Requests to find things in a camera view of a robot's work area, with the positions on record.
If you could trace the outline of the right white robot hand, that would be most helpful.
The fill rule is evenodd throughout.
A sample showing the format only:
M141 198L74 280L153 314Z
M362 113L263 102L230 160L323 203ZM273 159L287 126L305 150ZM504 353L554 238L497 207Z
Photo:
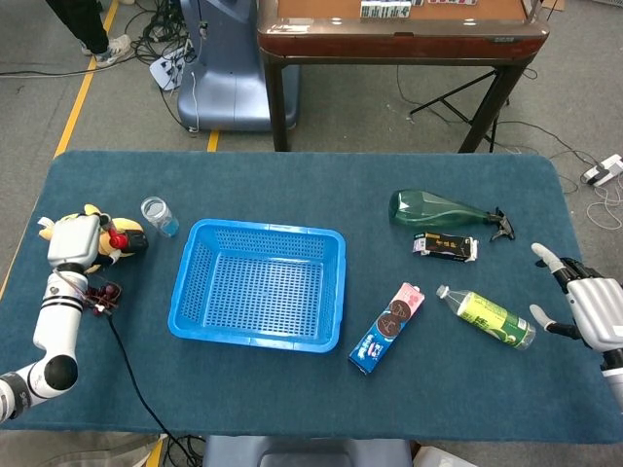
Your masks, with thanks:
M533 243L531 251L538 264L550 270L561 287L573 317L572 324L563 324L549 317L538 305L530 312L547 332L583 340L600 352L622 347L622 286L613 279L601 276L595 269L573 258L559 258L547 247Z

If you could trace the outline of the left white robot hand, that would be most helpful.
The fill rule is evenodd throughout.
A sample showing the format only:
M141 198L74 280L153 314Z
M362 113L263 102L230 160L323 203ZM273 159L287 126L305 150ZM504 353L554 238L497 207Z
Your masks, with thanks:
M102 225L106 221L109 217L101 214L81 214L58 220L49 243L50 266L58 271L88 274L117 263L121 258L119 249L109 254L99 252Z

